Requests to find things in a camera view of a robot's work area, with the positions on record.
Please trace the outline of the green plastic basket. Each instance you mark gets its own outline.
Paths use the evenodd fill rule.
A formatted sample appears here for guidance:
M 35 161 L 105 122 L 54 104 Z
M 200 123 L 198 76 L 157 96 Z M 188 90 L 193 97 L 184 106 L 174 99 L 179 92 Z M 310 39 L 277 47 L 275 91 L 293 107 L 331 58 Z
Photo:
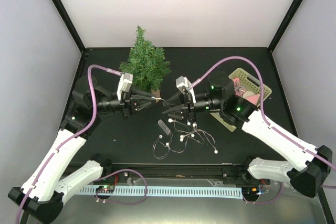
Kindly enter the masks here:
M 237 68 L 234 70 L 231 74 L 225 74 L 228 76 L 231 80 L 234 78 L 240 79 L 240 84 L 243 85 L 246 90 L 252 91 L 255 94 L 260 94 L 261 88 L 260 88 L 260 82 L 257 78 L 252 76 L 250 73 L 245 71 L 242 68 Z M 263 101 L 266 100 L 272 93 L 272 89 L 264 84 L 264 98 Z M 237 128 L 234 125 L 230 125 L 226 123 L 221 117 L 219 112 L 211 112 L 210 115 L 212 115 L 219 123 L 221 123 L 224 127 L 226 127 L 229 131 L 234 132 Z

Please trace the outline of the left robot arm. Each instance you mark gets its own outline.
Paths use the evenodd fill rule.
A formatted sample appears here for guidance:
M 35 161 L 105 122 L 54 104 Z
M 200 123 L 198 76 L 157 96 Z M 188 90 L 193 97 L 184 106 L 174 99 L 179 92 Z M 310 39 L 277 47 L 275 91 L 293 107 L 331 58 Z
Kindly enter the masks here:
M 120 111 L 127 117 L 156 99 L 153 93 L 134 88 L 129 73 L 121 74 L 116 93 L 108 92 L 94 77 L 87 75 L 77 81 L 72 95 L 75 104 L 84 109 L 84 115 L 70 114 L 63 121 L 52 147 L 35 172 L 22 186 L 13 187 L 8 193 L 9 199 L 19 206 L 19 223 L 25 215 L 41 223 L 52 223 L 79 190 L 91 182 L 108 181 L 113 174 L 112 162 L 100 154 L 94 154 L 67 177 L 62 175 L 99 123 L 99 113 Z

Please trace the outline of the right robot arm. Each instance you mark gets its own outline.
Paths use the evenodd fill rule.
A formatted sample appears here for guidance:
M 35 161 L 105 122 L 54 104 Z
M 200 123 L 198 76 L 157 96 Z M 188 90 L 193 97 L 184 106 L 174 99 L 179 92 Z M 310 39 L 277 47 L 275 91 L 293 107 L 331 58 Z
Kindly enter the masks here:
M 284 161 L 253 158 L 238 171 L 243 183 L 270 179 L 290 184 L 304 196 L 317 195 L 331 172 L 330 148 L 309 144 L 274 123 L 261 108 L 238 96 L 234 81 L 222 72 L 210 74 L 208 92 L 200 95 L 194 93 L 186 77 L 178 77 L 175 83 L 180 91 L 180 104 L 166 113 L 179 111 L 181 120 L 194 123 L 198 112 L 218 112 L 226 123 L 261 140 L 284 158 Z

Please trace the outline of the small green christmas tree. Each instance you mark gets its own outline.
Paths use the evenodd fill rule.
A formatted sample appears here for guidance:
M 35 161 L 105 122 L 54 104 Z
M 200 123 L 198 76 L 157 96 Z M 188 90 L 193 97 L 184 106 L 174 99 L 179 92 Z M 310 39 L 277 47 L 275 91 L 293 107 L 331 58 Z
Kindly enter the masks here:
M 146 39 L 145 32 L 141 26 L 137 27 L 129 57 L 120 63 L 119 69 L 133 75 L 136 88 L 159 98 L 163 78 L 171 72 L 170 62 L 165 58 L 164 49 Z

